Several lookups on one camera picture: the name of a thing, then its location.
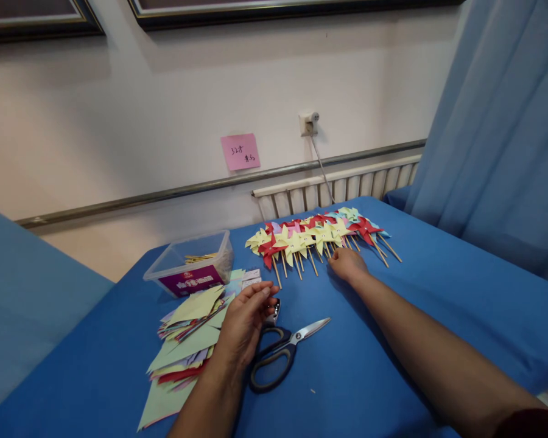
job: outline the wall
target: wall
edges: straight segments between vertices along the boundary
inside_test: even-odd
[[[13,220],[228,176],[228,134],[256,135],[262,169],[310,160],[304,110],[321,114],[322,156],[424,138],[460,28],[460,10],[440,8],[146,34],[125,0],[91,4],[107,38],[0,46]],[[258,221],[257,186],[37,233],[118,280],[154,246]]]

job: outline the hand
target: hand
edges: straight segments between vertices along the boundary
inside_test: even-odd
[[[227,308],[214,356],[235,372],[242,373],[252,361],[262,324],[274,313],[278,286],[272,282],[246,287]]]
[[[333,257],[329,259],[329,264],[333,271],[348,283],[368,274],[367,266],[364,260],[356,251],[347,248],[337,248]]]

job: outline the purple label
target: purple label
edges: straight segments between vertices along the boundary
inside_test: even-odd
[[[176,296],[186,296],[217,284],[223,284],[223,280],[213,265],[164,277],[158,281],[168,287]]]

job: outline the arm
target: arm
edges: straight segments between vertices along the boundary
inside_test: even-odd
[[[356,252],[339,248],[329,263],[362,298],[406,371],[459,434],[491,437],[515,411],[546,408],[464,340],[370,275]]]
[[[278,287],[261,282],[246,287],[227,309],[207,368],[185,402],[168,438],[228,437],[233,429],[242,379],[254,357],[262,323],[274,312]]]

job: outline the black scissors handle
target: black scissors handle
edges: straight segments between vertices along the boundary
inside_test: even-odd
[[[268,327],[262,331],[262,335],[268,332],[278,333],[280,335],[280,339],[277,342],[274,342],[273,344],[266,347],[264,350],[261,350],[254,357],[254,364],[250,374],[250,389],[257,394],[263,394],[265,392],[271,391],[272,389],[276,388],[284,380],[284,378],[288,374],[288,371],[290,371],[292,364],[294,363],[294,356],[297,353],[296,345],[291,344],[289,342],[290,337],[292,336],[291,332],[281,327]],[[271,353],[272,351],[276,350],[277,348],[283,345],[284,347],[276,351],[272,356],[268,356],[266,359],[260,360],[264,356],[268,355],[269,353]],[[263,385],[259,384],[256,381],[256,373],[258,372],[258,370],[262,367],[265,367],[271,364],[272,362],[274,362],[281,356],[286,356],[286,359],[287,359],[286,367],[284,368],[282,373],[278,376],[278,378],[276,378],[276,380],[272,382],[269,382]]]

